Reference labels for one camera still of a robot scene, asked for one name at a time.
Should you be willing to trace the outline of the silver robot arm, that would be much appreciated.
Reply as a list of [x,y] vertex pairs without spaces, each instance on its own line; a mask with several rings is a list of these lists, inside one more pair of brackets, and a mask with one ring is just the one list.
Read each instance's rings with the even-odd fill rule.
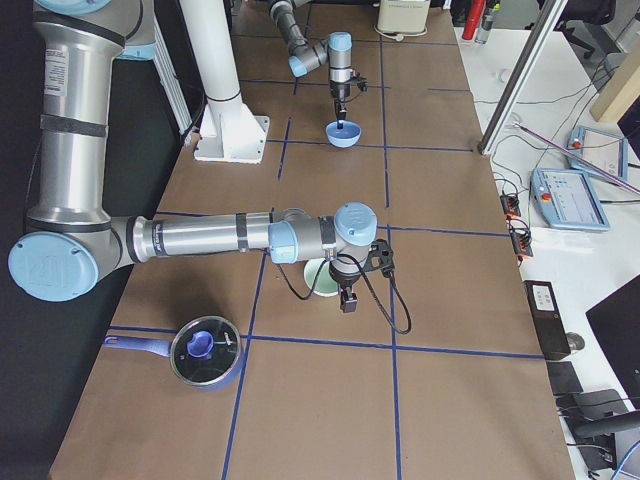
[[324,64],[328,65],[336,128],[342,130],[346,122],[346,104],[354,79],[354,70],[351,67],[352,37],[348,32],[334,32],[326,39],[311,44],[294,15],[295,9],[305,4],[307,1],[270,1],[270,18],[287,45],[289,67],[296,78],[303,77]]
[[[351,68],[351,36],[332,33],[309,45],[294,10],[311,1],[270,1],[269,15],[301,77],[328,62],[337,122],[333,145],[351,146],[359,126],[348,122],[351,85],[366,80]],[[205,108],[195,158],[258,164],[270,120],[243,102],[223,1],[179,1],[204,87]],[[39,201],[26,214],[34,231],[8,257],[14,282],[52,302],[84,295],[113,271],[151,258],[266,250],[274,264],[322,258],[337,282],[340,308],[356,309],[353,285],[365,276],[377,219],[351,202],[333,216],[300,209],[238,213],[194,220],[112,219],[102,206],[112,64],[120,56],[155,53],[154,1],[33,1],[33,24],[46,45],[40,118]]]

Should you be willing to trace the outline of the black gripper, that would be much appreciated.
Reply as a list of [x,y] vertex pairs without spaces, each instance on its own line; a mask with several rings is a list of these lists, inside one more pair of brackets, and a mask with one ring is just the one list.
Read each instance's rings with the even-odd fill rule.
[[329,274],[340,289],[340,309],[343,313],[353,313],[357,309],[357,295],[353,285],[360,279],[361,274],[353,263],[345,264],[337,260],[330,262]]
[[344,128],[344,121],[346,120],[347,109],[345,102],[350,96],[350,83],[331,81],[330,92],[334,99],[336,129],[341,130]]

